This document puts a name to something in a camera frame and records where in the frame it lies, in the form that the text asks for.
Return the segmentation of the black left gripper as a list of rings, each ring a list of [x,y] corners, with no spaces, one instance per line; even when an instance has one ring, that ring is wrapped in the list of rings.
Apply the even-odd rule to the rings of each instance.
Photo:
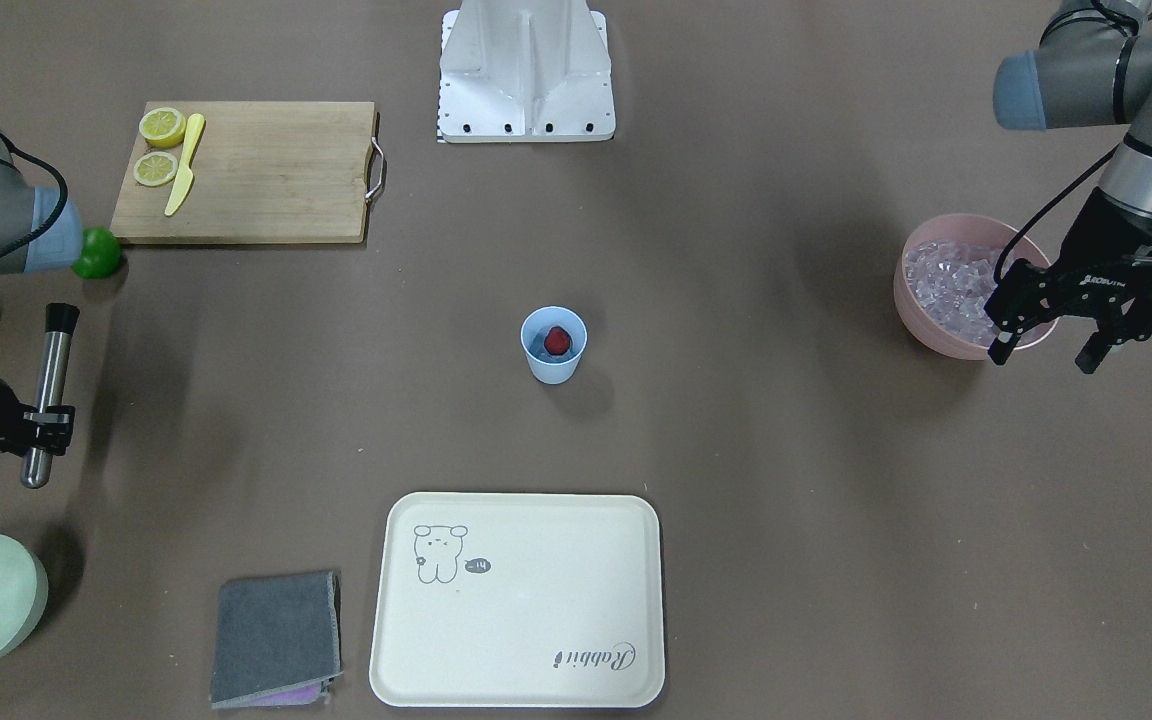
[[[996,283],[984,305],[995,327],[987,348],[993,364],[1005,365],[1016,348],[1041,342],[1055,328],[1055,314],[1096,319],[1097,329],[1076,355],[1084,374],[1093,374],[1126,342],[1152,338],[1152,217],[1092,191],[1049,272],[1047,288],[1046,270],[1020,259]]]

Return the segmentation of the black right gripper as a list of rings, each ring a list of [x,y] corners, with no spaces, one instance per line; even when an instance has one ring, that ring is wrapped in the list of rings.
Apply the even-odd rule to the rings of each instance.
[[[70,447],[74,419],[76,409],[73,406],[36,409],[23,404],[0,379],[0,452],[24,456],[32,448],[41,454],[65,456]]]

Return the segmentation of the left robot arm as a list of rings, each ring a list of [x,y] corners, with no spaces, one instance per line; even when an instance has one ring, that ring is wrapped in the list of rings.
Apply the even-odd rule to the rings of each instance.
[[[1076,355],[1091,374],[1114,348],[1152,336],[1152,36],[1147,1],[1064,1],[1034,50],[1001,61],[993,86],[1007,129],[1124,126],[1084,172],[1097,183],[1047,268],[996,262],[986,314],[1002,365],[1025,333],[1082,316],[1094,332]]]

